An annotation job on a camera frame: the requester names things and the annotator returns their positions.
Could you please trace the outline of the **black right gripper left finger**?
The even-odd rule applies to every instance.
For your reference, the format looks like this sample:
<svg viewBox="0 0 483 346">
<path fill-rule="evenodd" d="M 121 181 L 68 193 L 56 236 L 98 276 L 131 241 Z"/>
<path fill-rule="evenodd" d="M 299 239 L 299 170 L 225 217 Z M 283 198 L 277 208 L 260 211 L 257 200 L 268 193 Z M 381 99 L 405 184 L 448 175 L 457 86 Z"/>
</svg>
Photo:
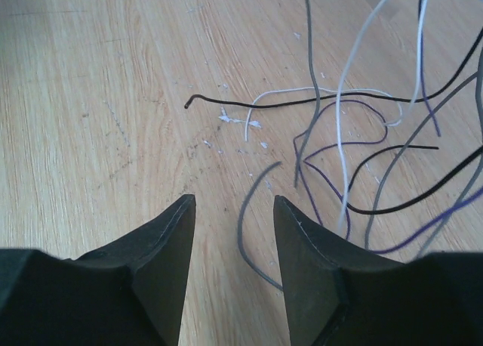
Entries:
<svg viewBox="0 0 483 346">
<path fill-rule="evenodd" d="M 3 345 L 176 345 L 196 202 L 160 215 L 77 259 L 1 251 Z"/>
</svg>

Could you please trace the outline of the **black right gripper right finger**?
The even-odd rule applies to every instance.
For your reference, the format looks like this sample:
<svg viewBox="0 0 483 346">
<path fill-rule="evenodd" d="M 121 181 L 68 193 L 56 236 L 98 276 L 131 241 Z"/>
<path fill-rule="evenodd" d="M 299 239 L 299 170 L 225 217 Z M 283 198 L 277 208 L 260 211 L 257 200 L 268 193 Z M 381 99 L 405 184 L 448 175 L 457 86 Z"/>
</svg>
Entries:
<svg viewBox="0 0 483 346">
<path fill-rule="evenodd" d="M 400 263 L 349 243 L 283 196 L 273 216 L 291 344 L 482 343 L 480 253 Z"/>
</svg>

